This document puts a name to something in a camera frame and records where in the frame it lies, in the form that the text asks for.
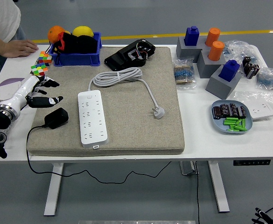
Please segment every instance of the person's arm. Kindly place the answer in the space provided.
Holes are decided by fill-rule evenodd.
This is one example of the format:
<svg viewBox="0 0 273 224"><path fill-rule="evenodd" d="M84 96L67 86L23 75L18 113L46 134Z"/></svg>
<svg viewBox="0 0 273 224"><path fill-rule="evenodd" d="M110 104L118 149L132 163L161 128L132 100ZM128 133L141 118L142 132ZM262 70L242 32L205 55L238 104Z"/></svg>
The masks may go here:
<svg viewBox="0 0 273 224"><path fill-rule="evenodd" d="M8 43L0 39L0 55L3 57L28 56L39 48L31 40L13 40Z"/></svg>

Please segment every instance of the blue plastic bin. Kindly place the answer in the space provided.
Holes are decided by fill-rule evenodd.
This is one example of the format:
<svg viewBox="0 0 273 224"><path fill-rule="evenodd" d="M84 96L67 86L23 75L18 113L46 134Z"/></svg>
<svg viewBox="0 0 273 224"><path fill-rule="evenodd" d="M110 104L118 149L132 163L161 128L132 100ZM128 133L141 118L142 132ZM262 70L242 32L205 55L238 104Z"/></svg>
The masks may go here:
<svg viewBox="0 0 273 224"><path fill-rule="evenodd" d="M54 66L72 66L72 65L90 65L90 66L99 66L100 65L100 49L102 48L101 44L101 33L94 32L94 38L98 41L97 52L93 54L66 54L61 53L59 56L58 63L56 64L57 53L53 52L53 45L51 45L49 50L49 55L52 56L54 60Z"/></svg>

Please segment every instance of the felt mat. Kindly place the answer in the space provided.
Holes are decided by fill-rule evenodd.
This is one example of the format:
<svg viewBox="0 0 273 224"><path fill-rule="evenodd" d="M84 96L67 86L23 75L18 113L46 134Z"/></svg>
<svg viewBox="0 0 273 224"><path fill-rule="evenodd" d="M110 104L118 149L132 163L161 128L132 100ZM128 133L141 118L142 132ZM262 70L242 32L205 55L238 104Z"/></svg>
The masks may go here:
<svg viewBox="0 0 273 224"><path fill-rule="evenodd" d="M103 47L100 66L51 65L48 77L60 86L44 88L47 97L63 96L51 108L38 108L32 127L44 124L44 117L62 107L69 121L56 128L39 128L31 132L27 149L43 156L105 156L129 154L180 154L184 150L184 134L178 104L170 49L157 47L143 67L143 78L159 106L165 110L161 119L154 118L154 103L142 82L121 82L111 87L91 85L100 90L109 142L99 149L83 148L80 139L78 99L87 91L90 80L98 73L111 71L104 59L121 48Z"/></svg>

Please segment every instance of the orange cap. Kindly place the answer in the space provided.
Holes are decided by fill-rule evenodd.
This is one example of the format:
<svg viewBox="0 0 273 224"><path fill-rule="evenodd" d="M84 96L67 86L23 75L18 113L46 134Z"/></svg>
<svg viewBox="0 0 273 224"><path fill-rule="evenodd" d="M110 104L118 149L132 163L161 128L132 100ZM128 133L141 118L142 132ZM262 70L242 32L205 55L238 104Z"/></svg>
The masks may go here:
<svg viewBox="0 0 273 224"><path fill-rule="evenodd" d="M211 61L218 61L220 59L221 53L224 50L224 43L221 41L214 41L208 55Z"/></svg>
<svg viewBox="0 0 273 224"><path fill-rule="evenodd" d="M220 35L220 29L218 28L210 28L208 36L207 36L207 40L206 40L206 45L208 47L212 47L212 43L214 41L217 41Z"/></svg>

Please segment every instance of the floor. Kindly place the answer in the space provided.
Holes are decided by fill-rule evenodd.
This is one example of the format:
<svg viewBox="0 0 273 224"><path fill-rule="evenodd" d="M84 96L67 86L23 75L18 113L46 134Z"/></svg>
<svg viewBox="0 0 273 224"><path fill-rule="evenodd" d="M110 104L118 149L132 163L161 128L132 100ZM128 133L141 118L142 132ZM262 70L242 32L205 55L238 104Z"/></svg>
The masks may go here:
<svg viewBox="0 0 273 224"><path fill-rule="evenodd" d="M29 39L42 42L53 25L68 31L79 25L90 26L102 36L115 37L103 44L129 44L136 35L170 34L147 38L153 44L176 44L175 34L196 25L200 32L210 27L231 31L219 40L241 40L260 50L268 67L273 68L273 33L235 31L273 30L273 2L266 0L19 0L21 26ZM132 35L119 39L116 36ZM134 170L156 175L166 161L66 164L65 174L88 169L104 182L120 182ZM38 171L50 164L33 166ZM273 207L273 160L269 166L235 167L220 161L219 167L230 206L229 213L218 213L206 161L198 162L199 205L202 224L253 223L255 207ZM198 223L196 176L183 176L173 161L156 178L131 175L121 185L101 184L81 174L63 178L56 215L44 217L50 175L36 175L27 164L0 164L0 224L78 224L81 220L195 220ZM273 210L268 213L273 218Z"/></svg>

